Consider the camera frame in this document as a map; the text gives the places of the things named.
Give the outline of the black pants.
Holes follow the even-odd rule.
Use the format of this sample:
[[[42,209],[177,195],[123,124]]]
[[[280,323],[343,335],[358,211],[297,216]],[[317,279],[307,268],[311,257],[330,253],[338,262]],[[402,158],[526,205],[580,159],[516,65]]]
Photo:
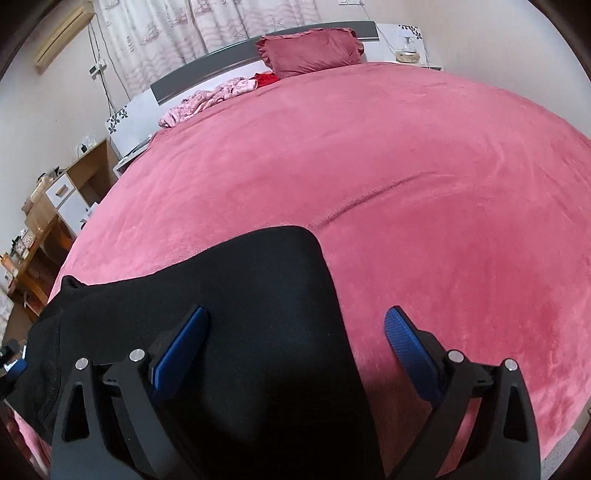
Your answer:
[[[194,305],[195,364],[158,417],[192,479],[381,479],[374,419],[318,240],[257,230],[154,274],[66,276],[27,337],[10,405],[52,447],[75,362],[147,349]]]

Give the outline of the wooden desk with shelves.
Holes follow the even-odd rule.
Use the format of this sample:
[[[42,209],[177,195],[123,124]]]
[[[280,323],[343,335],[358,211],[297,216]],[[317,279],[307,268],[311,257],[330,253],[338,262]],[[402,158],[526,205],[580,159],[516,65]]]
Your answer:
[[[114,185],[116,177],[112,167],[117,161],[110,142],[103,140],[60,175],[69,176],[92,208]],[[23,254],[1,256],[1,265],[7,269],[6,292],[32,321],[47,305],[57,274],[77,238],[60,219],[45,192],[25,219],[25,226],[33,235],[32,244]]]

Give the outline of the white drawer cabinet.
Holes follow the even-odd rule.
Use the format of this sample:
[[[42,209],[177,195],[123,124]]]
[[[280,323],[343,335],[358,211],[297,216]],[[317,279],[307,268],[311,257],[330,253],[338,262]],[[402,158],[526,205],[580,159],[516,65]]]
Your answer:
[[[91,215],[91,206],[66,173],[60,175],[46,190],[46,197],[60,219],[77,237]]]

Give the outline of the left white nightstand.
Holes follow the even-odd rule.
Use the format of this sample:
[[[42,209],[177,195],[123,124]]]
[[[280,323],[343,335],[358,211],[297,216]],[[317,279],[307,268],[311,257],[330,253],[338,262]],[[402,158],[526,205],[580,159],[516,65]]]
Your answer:
[[[127,155],[122,157],[113,167],[112,171],[117,179],[140,157],[148,148],[151,137],[148,136],[141,144],[135,146]]]

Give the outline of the pink fleece bed blanket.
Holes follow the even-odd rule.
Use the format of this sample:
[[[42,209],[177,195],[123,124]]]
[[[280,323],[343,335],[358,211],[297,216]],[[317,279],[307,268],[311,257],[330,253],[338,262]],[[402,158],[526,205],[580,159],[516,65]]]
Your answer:
[[[400,303],[445,344],[525,364],[541,451],[590,394],[590,142],[511,92],[367,63],[281,80],[158,133],[63,273],[175,264],[260,227],[322,244],[391,468],[426,409],[379,336]]]

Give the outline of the pink patterned pajamas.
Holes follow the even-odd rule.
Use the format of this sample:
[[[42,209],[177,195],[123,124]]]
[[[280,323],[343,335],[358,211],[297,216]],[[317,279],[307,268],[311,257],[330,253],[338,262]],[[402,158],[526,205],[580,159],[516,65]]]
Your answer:
[[[219,84],[213,90],[197,90],[184,98],[177,106],[166,111],[158,120],[158,126],[162,129],[174,128],[208,108],[250,93],[256,88],[256,79],[238,77]]]

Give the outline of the patterned white curtain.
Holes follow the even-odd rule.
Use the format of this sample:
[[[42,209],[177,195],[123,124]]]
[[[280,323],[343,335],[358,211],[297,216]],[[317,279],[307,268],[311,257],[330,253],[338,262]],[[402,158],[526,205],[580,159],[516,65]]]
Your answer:
[[[321,21],[314,1],[113,0],[93,6],[130,96],[225,46]]]

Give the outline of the red garment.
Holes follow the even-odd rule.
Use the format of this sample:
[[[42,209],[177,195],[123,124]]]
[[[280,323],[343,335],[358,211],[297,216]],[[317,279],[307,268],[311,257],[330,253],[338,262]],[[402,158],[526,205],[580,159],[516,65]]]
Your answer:
[[[256,82],[257,88],[263,88],[280,81],[280,77],[273,72],[263,72],[254,74],[252,80]]]

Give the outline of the glass bedside lamp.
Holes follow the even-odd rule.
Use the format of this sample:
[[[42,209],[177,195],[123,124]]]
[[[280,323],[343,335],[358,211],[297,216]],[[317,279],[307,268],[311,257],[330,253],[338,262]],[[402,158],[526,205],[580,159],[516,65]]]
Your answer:
[[[421,55],[417,50],[414,38],[405,36],[401,48],[396,53],[397,61],[404,64],[418,64],[421,60]]]

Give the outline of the dark red ruffled pillow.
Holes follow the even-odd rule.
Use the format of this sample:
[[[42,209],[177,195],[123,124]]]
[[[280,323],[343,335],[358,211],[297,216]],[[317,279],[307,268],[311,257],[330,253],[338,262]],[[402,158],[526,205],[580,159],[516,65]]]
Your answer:
[[[288,35],[266,35],[256,41],[263,63],[280,80],[360,64],[363,43],[349,28],[311,29]]]

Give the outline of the wall air conditioner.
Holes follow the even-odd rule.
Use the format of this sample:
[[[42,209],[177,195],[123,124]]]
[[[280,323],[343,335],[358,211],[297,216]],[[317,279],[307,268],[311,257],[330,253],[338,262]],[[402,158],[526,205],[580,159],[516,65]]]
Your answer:
[[[35,71],[41,75],[64,48],[91,22],[95,15],[91,1],[81,1],[54,28],[34,56]]]

